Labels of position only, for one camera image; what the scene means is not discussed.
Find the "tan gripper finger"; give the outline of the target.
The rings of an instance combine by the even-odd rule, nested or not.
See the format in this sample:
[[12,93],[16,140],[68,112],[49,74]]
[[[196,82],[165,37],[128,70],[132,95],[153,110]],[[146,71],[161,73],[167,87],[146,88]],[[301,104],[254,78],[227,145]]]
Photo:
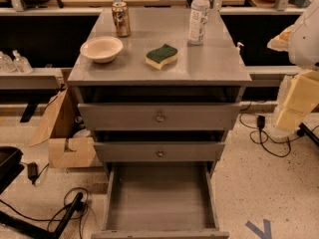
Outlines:
[[291,46],[293,25],[285,28],[280,34],[272,38],[267,47],[277,52],[288,52]]
[[288,81],[288,91],[278,100],[275,127],[293,131],[319,105],[319,72],[303,71]]

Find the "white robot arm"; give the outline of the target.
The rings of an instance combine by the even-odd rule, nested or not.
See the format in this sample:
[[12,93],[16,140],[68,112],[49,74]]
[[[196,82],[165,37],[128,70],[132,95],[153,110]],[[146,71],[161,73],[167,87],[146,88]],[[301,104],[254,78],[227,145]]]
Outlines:
[[280,130],[293,131],[319,105],[319,0],[314,0],[295,23],[271,39],[267,47],[286,51],[289,61],[302,69],[292,78],[275,123]]

